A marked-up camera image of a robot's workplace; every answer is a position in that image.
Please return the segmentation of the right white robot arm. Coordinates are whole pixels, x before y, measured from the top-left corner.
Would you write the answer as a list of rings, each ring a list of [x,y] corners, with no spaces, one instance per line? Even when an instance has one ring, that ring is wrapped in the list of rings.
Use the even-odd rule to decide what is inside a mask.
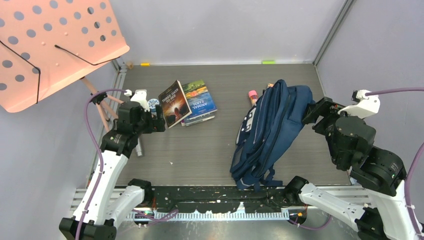
[[[365,189],[369,205],[342,200],[300,176],[283,196],[291,205],[311,205],[339,219],[362,240],[423,239],[424,226],[408,193],[410,173],[398,155],[374,145],[376,130],[365,122],[379,112],[379,93],[356,90],[352,100],[343,106],[324,97],[307,106],[302,122],[325,137],[332,163]]]

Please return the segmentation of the pink capped tube bottle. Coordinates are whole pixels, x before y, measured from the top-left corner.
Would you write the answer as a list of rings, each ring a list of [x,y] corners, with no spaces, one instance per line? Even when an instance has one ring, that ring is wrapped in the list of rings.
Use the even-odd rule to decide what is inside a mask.
[[[255,90],[251,90],[248,92],[248,99],[253,107],[258,100],[258,93]]]

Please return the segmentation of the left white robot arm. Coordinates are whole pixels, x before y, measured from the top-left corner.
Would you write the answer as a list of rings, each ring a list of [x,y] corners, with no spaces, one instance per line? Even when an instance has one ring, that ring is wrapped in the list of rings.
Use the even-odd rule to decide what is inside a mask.
[[[147,101],[147,91],[125,90],[118,108],[118,118],[100,143],[94,140],[99,160],[81,203],[72,217],[62,218],[59,230],[67,240],[114,240],[121,223],[140,205],[153,202],[149,181],[133,179],[124,192],[110,202],[117,180],[127,164],[142,134],[165,131],[161,113],[153,116]]]

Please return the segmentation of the navy blue student backpack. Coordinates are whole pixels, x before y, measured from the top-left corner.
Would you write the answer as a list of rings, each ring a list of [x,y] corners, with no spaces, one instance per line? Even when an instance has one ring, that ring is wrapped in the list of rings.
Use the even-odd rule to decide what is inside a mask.
[[[303,116],[313,103],[309,86],[288,86],[283,79],[263,91],[245,115],[235,141],[229,172],[239,190],[283,186],[283,181],[274,179],[274,165],[303,129]]]

